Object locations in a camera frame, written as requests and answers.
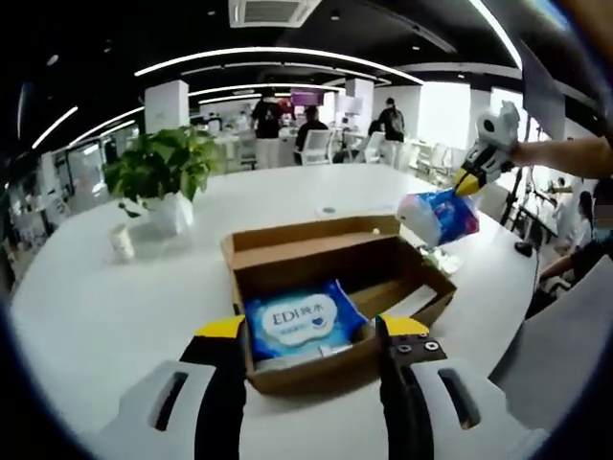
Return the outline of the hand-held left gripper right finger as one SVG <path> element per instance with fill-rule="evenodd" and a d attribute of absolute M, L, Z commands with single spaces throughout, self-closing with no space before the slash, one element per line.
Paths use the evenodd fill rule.
<path fill-rule="evenodd" d="M 380 400 L 391 459 L 529 459 L 541 432 L 510 413 L 504 392 L 448 357 L 426 326 L 375 319 Z"/>

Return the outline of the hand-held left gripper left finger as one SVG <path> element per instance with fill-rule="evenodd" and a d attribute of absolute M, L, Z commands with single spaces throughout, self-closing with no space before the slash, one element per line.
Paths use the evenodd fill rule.
<path fill-rule="evenodd" d="M 246 403 L 243 315 L 206 324 L 121 397 L 100 459 L 237 459 Z"/>

